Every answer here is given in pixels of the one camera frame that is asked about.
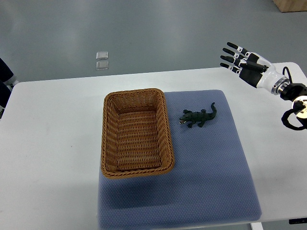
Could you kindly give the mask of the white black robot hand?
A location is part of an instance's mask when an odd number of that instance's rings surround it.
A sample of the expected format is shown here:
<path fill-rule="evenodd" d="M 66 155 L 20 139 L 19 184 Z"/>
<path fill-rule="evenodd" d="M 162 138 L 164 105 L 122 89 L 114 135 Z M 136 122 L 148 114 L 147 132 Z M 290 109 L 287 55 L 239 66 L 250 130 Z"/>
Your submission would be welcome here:
<path fill-rule="evenodd" d="M 227 45 L 229 48 L 223 48 L 227 55 L 220 56 L 224 61 L 221 67 L 234 72 L 250 86 L 278 95 L 290 84 L 289 78 L 278 73 L 275 66 L 259 54 L 230 42 Z"/>

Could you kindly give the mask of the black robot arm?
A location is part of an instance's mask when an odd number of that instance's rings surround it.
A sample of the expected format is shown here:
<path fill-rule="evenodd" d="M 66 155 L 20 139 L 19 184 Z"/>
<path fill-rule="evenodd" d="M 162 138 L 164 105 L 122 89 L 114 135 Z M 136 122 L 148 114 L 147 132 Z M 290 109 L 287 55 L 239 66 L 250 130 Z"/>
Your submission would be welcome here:
<path fill-rule="evenodd" d="M 307 87 L 301 83 L 283 83 L 277 90 L 285 101 L 293 102 L 299 96 L 307 95 Z"/>

